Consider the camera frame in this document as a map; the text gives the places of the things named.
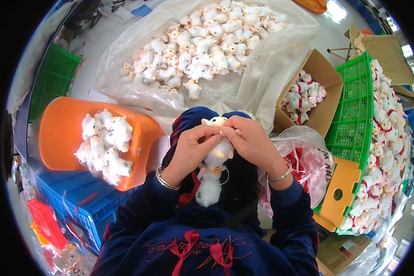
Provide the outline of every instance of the red plastic container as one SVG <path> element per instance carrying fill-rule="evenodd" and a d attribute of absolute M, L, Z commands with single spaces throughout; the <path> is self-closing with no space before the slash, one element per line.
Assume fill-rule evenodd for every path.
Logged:
<path fill-rule="evenodd" d="M 61 233 L 58 223 L 54 219 L 52 209 L 33 198 L 27 202 L 29 212 L 40 234 L 45 237 L 56 249 L 62 251 L 67 245 L 67 240 Z"/>

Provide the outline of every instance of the pile of plush toys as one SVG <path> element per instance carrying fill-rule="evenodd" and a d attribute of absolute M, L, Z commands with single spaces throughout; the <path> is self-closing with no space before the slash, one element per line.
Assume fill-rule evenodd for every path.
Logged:
<path fill-rule="evenodd" d="M 313 81 L 311 75 L 302 69 L 281 106 L 290 113 L 293 122 L 301 125 L 308 120 L 307 112 L 322 102 L 326 95 L 325 87 Z"/>
<path fill-rule="evenodd" d="M 411 137 L 404 131 L 402 104 L 377 60 L 371 61 L 374 88 L 374 123 L 370 155 L 349 215 L 340 230 L 366 234 L 390 214 L 392 198 L 400 189 Z"/>
<path fill-rule="evenodd" d="M 269 7 L 223 0 L 205 5 L 170 26 L 120 69 L 122 83 L 141 83 L 178 94 L 181 78 L 189 99 L 199 99 L 198 80 L 231 71 L 242 75 L 262 39 L 292 26 Z"/>
<path fill-rule="evenodd" d="M 105 108 L 94 117 L 86 114 L 81 126 L 84 142 L 74 155 L 95 177 L 102 172 L 106 182 L 118 186 L 123 176 L 132 173 L 133 163 L 120 157 L 120 152 L 129 151 L 132 137 L 127 117 L 114 117 Z"/>

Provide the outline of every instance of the green plastic crate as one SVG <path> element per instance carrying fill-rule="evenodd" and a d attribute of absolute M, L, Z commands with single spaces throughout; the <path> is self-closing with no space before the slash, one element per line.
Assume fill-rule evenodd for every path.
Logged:
<path fill-rule="evenodd" d="M 370 152 L 373 131 L 373 80 L 371 57 L 367 52 L 336 68 L 343 80 L 343 91 L 330 129 L 325 136 L 328 150 L 334 157 L 359 163 L 362 175 Z M 357 194 L 359 184 L 353 187 Z M 347 216 L 351 206 L 343 211 Z M 320 212 L 321 206 L 314 210 Z"/>
<path fill-rule="evenodd" d="M 81 59 L 56 44 L 50 45 L 35 80 L 28 122 L 33 122 L 53 99 L 66 95 Z"/>

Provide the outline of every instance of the person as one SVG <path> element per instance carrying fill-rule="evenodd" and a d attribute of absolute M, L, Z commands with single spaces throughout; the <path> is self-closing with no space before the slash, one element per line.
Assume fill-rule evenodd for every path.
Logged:
<path fill-rule="evenodd" d="M 216 116 L 196 107 L 176 119 L 164 169 L 148 173 L 118 208 L 92 275 L 319 275 L 310 197 L 286 174 L 289 164 L 247 114 L 224 114 L 221 128 L 201 124 Z M 219 202 L 201 207 L 198 166 L 225 138 L 237 154 L 224 163 Z M 273 180 L 270 243 L 257 218 L 257 167 Z"/>

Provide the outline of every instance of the orange plastic basket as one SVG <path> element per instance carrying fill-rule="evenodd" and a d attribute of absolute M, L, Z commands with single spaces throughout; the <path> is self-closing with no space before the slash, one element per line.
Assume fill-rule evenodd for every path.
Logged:
<path fill-rule="evenodd" d="M 126 191 L 144 183 L 150 149 L 155 140 L 164 135 L 159 124 L 144 114 L 106 102 L 57 98 L 48 105 L 41 119 L 41 159 L 51 170 L 88 170 L 74 155 L 83 142 L 81 122 L 87 113 L 93 116 L 104 108 L 113 116 L 126 115 L 127 122 L 133 127 L 129 151 L 121 152 L 121 158 L 133 162 L 132 174 L 115 186 L 119 191 Z"/>

